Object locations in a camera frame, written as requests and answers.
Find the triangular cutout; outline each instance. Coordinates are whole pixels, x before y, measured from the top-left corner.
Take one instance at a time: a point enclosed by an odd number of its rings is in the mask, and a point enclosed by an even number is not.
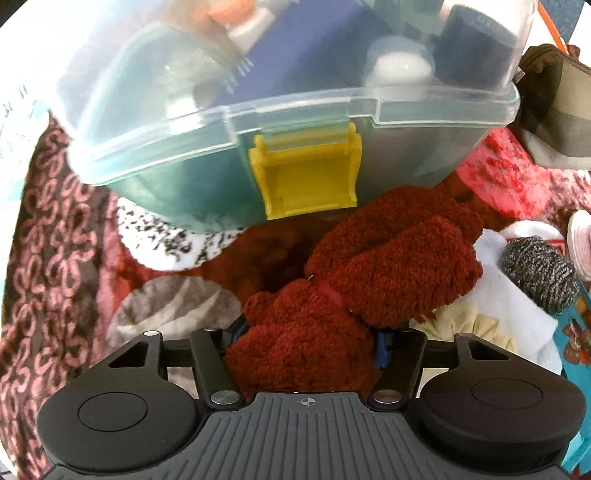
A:
[[[499,361],[509,360],[509,357],[480,342],[468,342],[470,355],[474,360]]]
[[[145,365],[148,355],[148,343],[138,342],[121,356],[113,360],[111,368],[141,368]]]

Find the beige ruffled fabric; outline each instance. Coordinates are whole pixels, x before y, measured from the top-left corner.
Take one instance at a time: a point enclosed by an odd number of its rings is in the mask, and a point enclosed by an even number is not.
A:
[[[441,307],[434,314],[434,320],[426,320],[425,323],[412,320],[410,326],[424,332],[429,340],[453,342],[456,333],[472,333],[509,352],[518,353],[517,340],[511,335],[501,332],[498,319],[479,314],[478,305],[475,303],[459,301]],[[445,368],[425,368],[419,394],[425,383],[446,371]]]

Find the stuffed animal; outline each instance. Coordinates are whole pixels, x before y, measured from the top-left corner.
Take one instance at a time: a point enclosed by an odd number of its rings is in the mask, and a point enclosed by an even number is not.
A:
[[[250,328],[225,356],[230,373],[247,394],[359,390],[374,369],[372,329],[468,293],[482,275],[481,234],[478,215],[434,190],[383,194],[319,242],[307,280],[250,297]]]

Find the plastic storage box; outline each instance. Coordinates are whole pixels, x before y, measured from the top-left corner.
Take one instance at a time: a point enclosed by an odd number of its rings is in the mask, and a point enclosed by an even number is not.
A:
[[[514,119],[535,12],[535,0],[78,1],[96,19],[51,99],[71,167],[196,232],[434,186]]]

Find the crosshair symbol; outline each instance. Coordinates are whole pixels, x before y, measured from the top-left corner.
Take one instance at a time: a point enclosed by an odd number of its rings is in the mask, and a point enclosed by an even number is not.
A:
[[[304,400],[300,402],[305,407],[311,407],[312,405],[316,404],[316,400],[310,397],[306,397]]]

